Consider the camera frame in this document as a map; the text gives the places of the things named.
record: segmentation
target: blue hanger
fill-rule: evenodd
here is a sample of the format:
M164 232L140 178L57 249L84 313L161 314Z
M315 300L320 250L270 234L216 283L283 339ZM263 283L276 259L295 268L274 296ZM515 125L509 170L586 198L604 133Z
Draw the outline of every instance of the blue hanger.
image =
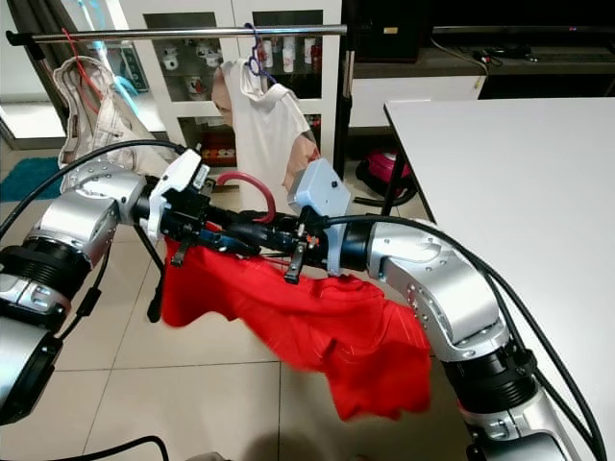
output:
M255 41L255 44L252 47L252 55L248 59L248 62L246 62L246 65L250 67L250 72L252 72L254 75L256 75L257 77L264 75L265 77L267 77L267 79L269 79L269 81L271 81L275 85L277 83L276 79L274 79L273 76L269 72L267 72L266 70L262 68L260 61L258 60L258 44L260 43L260 37L258 36L257 29L249 22L246 22L244 24L244 27L249 27L250 29L254 31L254 41Z

